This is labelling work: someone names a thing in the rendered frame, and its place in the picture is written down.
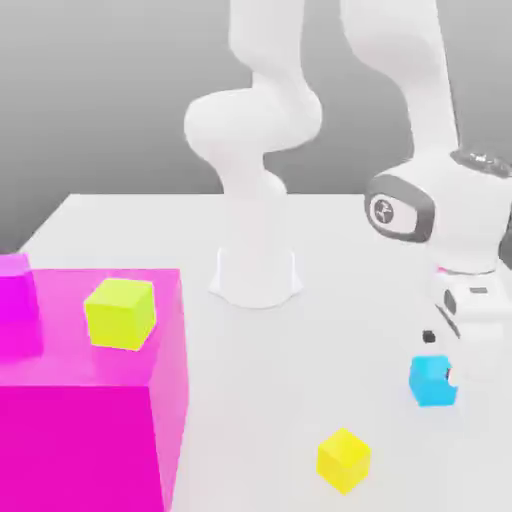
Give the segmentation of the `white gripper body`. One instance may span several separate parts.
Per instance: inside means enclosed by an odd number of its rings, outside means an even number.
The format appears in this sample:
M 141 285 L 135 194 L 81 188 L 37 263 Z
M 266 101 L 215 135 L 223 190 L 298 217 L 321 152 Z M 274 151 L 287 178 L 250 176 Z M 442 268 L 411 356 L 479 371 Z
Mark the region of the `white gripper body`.
M 455 321 L 447 310 L 436 309 L 445 320 L 449 334 L 442 345 L 452 366 L 496 366 L 500 357 L 500 323 L 497 321 Z

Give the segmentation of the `small cyan cube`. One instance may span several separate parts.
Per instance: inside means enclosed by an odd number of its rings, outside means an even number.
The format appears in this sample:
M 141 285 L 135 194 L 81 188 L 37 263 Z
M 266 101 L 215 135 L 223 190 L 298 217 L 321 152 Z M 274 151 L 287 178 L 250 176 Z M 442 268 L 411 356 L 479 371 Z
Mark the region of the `small cyan cube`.
M 451 370 L 445 355 L 415 356 L 411 360 L 409 387 L 420 407 L 452 406 L 458 387 L 448 381 Z

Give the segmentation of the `small yellow cube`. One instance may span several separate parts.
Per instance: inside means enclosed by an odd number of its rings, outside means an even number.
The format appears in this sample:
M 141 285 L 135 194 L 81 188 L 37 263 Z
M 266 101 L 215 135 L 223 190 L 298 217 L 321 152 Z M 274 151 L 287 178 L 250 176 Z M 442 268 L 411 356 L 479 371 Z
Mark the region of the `small yellow cube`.
M 370 460 L 370 447 L 340 428 L 318 446 L 316 471 L 341 494 L 347 494 L 368 475 Z

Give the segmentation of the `small lime cube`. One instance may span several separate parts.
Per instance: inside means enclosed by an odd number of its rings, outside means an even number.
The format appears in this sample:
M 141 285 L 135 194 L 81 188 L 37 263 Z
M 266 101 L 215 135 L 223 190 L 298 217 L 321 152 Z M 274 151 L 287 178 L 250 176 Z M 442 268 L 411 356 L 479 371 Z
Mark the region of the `small lime cube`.
M 154 286 L 106 278 L 84 301 L 84 311 L 93 346 L 137 352 L 157 323 Z

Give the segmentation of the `large magenta box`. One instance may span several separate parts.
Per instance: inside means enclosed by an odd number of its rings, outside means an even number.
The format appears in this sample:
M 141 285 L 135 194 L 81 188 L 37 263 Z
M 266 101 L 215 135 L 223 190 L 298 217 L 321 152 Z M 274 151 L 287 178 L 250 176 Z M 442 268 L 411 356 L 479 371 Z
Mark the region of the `large magenta box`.
M 137 352 L 90 343 L 84 300 L 149 281 Z M 176 269 L 38 269 L 40 323 L 0 327 L 0 512 L 171 512 L 189 403 Z

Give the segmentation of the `violet box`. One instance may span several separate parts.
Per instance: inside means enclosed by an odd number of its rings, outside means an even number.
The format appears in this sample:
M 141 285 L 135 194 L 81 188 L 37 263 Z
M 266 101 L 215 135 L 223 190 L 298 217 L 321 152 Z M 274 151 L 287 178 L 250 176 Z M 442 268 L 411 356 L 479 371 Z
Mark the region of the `violet box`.
M 0 363 L 42 351 L 40 309 L 28 256 L 0 254 Z

